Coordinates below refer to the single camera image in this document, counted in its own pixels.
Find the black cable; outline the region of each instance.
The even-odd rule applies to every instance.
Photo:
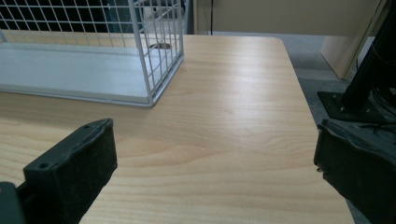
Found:
[[[210,34],[213,35],[213,1],[212,0],[212,6],[210,8]]]

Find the white wire basket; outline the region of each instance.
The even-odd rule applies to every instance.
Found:
[[[0,1],[0,91],[153,106],[182,22],[180,0]]]

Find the floor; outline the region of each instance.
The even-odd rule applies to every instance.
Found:
[[[311,113],[316,123],[327,119],[328,115],[318,98],[318,91],[344,92],[356,73],[353,68],[347,80],[339,79],[334,71],[320,54],[324,36],[318,35],[274,35],[274,34],[247,34],[215,32],[214,35],[255,35],[272,36],[283,40],[290,56],[297,78],[308,102]],[[370,47],[372,39],[369,38],[361,51],[357,61],[360,64],[365,53]],[[356,224],[370,224],[371,222],[350,202],[346,201]]]

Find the light wood tabletop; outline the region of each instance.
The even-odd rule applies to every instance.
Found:
[[[81,223],[353,223],[313,163],[318,131],[283,43],[185,36],[152,108],[0,93],[0,181],[113,118],[119,168]]]

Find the white metal grid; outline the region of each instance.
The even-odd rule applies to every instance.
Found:
[[[99,47],[100,50],[94,52],[102,52],[103,47],[137,49],[147,103],[102,100],[154,105],[183,57],[180,0],[3,0],[0,1],[0,47],[2,43],[8,47],[26,47],[18,44],[29,43],[29,48],[34,49],[66,45],[86,46],[89,48],[83,51],[92,51]],[[80,98],[102,101],[91,94]]]

